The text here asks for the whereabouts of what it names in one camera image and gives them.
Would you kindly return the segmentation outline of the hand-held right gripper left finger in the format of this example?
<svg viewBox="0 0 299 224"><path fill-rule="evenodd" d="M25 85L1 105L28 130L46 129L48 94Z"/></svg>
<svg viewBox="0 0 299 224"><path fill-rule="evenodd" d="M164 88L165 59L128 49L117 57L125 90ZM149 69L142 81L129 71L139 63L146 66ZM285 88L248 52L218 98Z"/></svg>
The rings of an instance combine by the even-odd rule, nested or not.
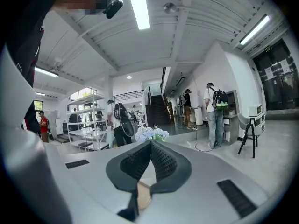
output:
<svg viewBox="0 0 299 224"><path fill-rule="evenodd" d="M118 213L128 207L131 193L118 190L106 173L108 162L145 144L135 142L96 152L60 155L50 145L50 169L66 202L71 224L129 224Z"/></svg>

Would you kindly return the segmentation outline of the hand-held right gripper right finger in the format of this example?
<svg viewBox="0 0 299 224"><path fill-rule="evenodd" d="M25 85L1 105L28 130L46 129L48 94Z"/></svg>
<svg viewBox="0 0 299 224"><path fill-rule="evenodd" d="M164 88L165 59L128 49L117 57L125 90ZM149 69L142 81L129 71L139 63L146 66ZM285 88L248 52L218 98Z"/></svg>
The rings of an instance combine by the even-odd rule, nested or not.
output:
<svg viewBox="0 0 299 224"><path fill-rule="evenodd" d="M140 223L232 224L241 220L237 210L245 204L254 212L267 201L260 185L223 159L177 144L163 145L186 157L192 172L175 192L154 194Z"/></svg>

